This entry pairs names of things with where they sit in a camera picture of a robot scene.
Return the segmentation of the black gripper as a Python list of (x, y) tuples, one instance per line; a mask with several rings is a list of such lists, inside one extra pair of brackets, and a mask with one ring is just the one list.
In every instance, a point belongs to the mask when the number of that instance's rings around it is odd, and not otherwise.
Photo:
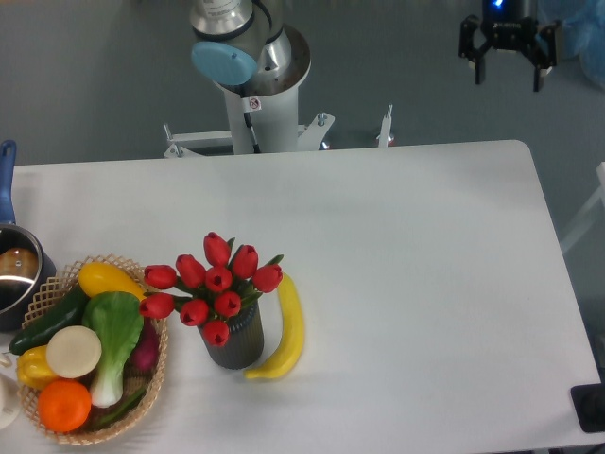
[[(562, 48), (562, 22), (538, 26), (536, 0), (483, 0), (482, 21), (475, 15), (461, 23), (458, 56), (474, 71), (475, 84), (486, 77), (485, 55), (490, 48), (527, 52), (533, 70), (533, 91), (539, 92), (545, 77), (557, 66)], [(486, 42), (475, 46), (475, 33), (482, 31)]]

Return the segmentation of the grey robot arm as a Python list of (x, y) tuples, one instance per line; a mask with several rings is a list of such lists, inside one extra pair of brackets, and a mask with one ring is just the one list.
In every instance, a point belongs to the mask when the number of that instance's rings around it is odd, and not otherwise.
[[(533, 66), (533, 89), (560, 59), (562, 23), (539, 23), (535, 1), (484, 1), (481, 16), (460, 24), (458, 54), (485, 78), (489, 50), (517, 52)], [(283, 20), (280, 1), (196, 1), (191, 61), (206, 78), (241, 97), (273, 96), (297, 87), (311, 56), (304, 37)]]

